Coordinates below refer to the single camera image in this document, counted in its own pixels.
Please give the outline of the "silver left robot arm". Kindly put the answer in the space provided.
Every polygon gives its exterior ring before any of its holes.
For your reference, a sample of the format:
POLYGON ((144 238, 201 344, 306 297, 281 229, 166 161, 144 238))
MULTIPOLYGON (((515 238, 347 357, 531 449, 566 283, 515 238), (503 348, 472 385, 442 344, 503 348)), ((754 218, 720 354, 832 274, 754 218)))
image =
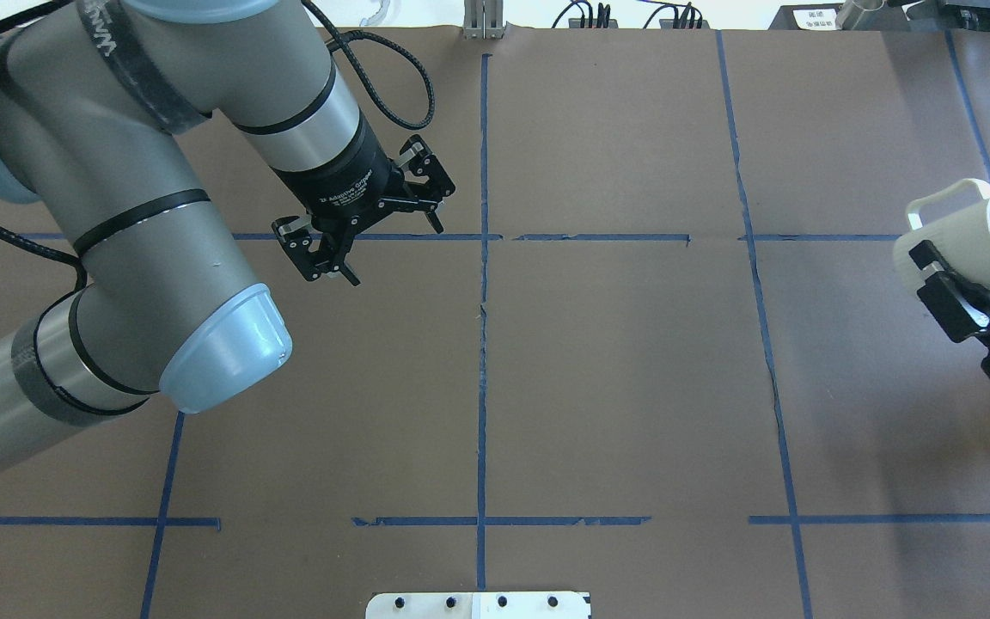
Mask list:
POLYGON ((272 234, 309 281, 455 184, 420 137, 390 156, 310 1, 51 1, 0 21, 0 199, 40 201, 74 289, 0 340, 0 473, 157 393, 199 413, 282 368, 292 340, 176 137, 223 114, 305 215, 272 234))

